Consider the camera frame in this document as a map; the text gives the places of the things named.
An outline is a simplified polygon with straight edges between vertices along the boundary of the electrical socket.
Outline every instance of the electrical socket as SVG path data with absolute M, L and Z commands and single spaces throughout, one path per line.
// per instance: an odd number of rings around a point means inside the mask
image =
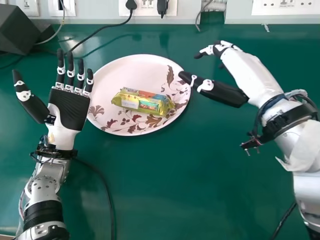
M 119 1 L 119 16 L 127 17 L 130 11 L 126 8 L 127 0 Z M 137 9 L 133 11 L 132 16 L 148 17 L 160 16 L 157 10 L 158 0 L 135 0 Z M 178 0 L 170 0 L 165 16 L 177 16 Z
M 253 0 L 252 15 L 316 15 L 319 0 Z
M 76 2 L 75 0 L 62 0 L 65 7 L 66 17 L 75 17 L 76 15 Z M 60 0 L 48 0 L 49 14 L 52 17 L 63 17 L 63 9 L 59 9 Z
M 16 0 L 15 4 L 29 17 L 39 17 L 38 0 Z

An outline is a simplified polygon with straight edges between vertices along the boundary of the yellow wrapper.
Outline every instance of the yellow wrapper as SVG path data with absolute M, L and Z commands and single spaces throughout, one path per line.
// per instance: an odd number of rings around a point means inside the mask
M 167 96 L 124 87 L 111 100 L 119 107 L 140 113 L 166 116 L 175 107 Z

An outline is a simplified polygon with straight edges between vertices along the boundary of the green tabletop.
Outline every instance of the green tabletop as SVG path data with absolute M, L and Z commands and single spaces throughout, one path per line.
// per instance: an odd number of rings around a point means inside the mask
M 221 16 L 197 32 L 193 25 L 125 25 L 101 31 L 74 51 L 97 71 L 115 59 L 154 54 L 186 71 L 235 85 L 214 57 L 193 59 L 216 40 L 237 44 L 256 55 L 284 91 L 306 89 L 320 106 L 319 25 L 223 25 Z M 66 25 L 39 48 L 70 49 L 98 25 Z M 0 56 L 0 67 L 19 56 Z M 57 60 L 32 53 L 15 65 L 30 89 L 47 102 L 55 83 Z M 35 162 L 29 153 L 47 133 L 20 106 L 12 67 L 0 70 L 0 233 L 14 234 L 18 200 Z M 119 240 L 267 240 L 294 200 L 292 174 L 275 159 L 275 143 L 251 156 L 239 147 L 247 140 L 257 109 L 236 109 L 197 94 L 168 127 L 137 136 L 111 135 L 86 122 L 76 137 L 79 158 L 103 171 L 113 196 Z M 166 151 L 158 154 L 157 146 Z M 109 207 L 104 186 L 89 169 L 74 162 L 61 189 L 65 223 L 72 240 L 110 239 Z M 295 210 L 279 240 L 307 239 Z

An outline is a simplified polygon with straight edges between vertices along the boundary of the white plate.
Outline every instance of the white plate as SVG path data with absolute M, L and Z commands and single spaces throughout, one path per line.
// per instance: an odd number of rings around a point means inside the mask
M 94 74 L 94 86 L 87 118 L 110 134 L 136 136 L 148 134 L 172 123 L 185 110 L 191 88 L 178 73 L 183 69 L 175 62 L 156 55 L 138 54 L 114 60 Z M 167 95 L 175 109 L 167 116 L 127 110 L 111 104 L 121 88 L 128 87 Z

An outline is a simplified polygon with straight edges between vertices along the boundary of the robot finger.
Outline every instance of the robot finger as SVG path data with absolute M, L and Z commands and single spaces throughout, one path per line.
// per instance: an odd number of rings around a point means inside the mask
M 56 69 L 57 76 L 55 81 L 55 88 L 63 90 L 64 83 L 65 83 L 66 66 L 65 66 L 64 52 L 61 48 L 57 50 L 56 56 L 58 58 L 58 67 Z
M 196 91 L 214 101 L 240 108 L 249 98 L 237 87 L 227 85 L 223 82 L 205 79 L 190 72 L 181 71 L 179 77 L 187 84 L 196 87 Z
M 19 102 L 38 124 L 44 124 L 50 113 L 48 108 L 40 98 L 31 92 L 17 70 L 12 70 L 12 75 L 13 86 Z
M 199 51 L 199 53 L 197 53 L 197 54 L 194 56 L 194 58 L 195 58 L 195 59 L 200 59 L 200 58 L 202 58 L 203 56 L 214 55 L 213 47 L 214 47 L 214 45 L 209 45 L 209 46 L 201 49 L 201 50 Z
M 83 95 L 87 98 L 90 97 L 90 94 L 92 92 L 92 88 L 94 87 L 94 73 L 90 68 L 87 70 L 88 77 L 86 79 L 85 88 L 83 90 Z
M 240 47 L 238 47 L 237 45 L 234 45 L 233 43 L 228 42 L 228 41 L 218 40 L 218 41 L 215 41 L 213 44 L 214 45 L 223 45 L 223 46 L 226 46 L 228 48 L 232 48 L 232 49 L 235 49 L 235 50 L 243 52 Z
M 68 78 L 64 86 L 64 90 L 67 92 L 73 93 L 76 71 L 75 71 L 75 64 L 74 64 L 74 56 L 72 52 L 67 53 L 67 58 L 68 58 L 68 70 L 66 72 L 66 75 Z
M 78 74 L 77 74 L 77 83 L 76 83 L 76 87 L 74 88 L 74 92 L 76 94 L 81 95 L 82 94 L 82 88 L 84 87 L 84 83 L 85 83 L 85 65 L 84 65 L 84 60 L 82 58 L 80 58 L 78 60 Z

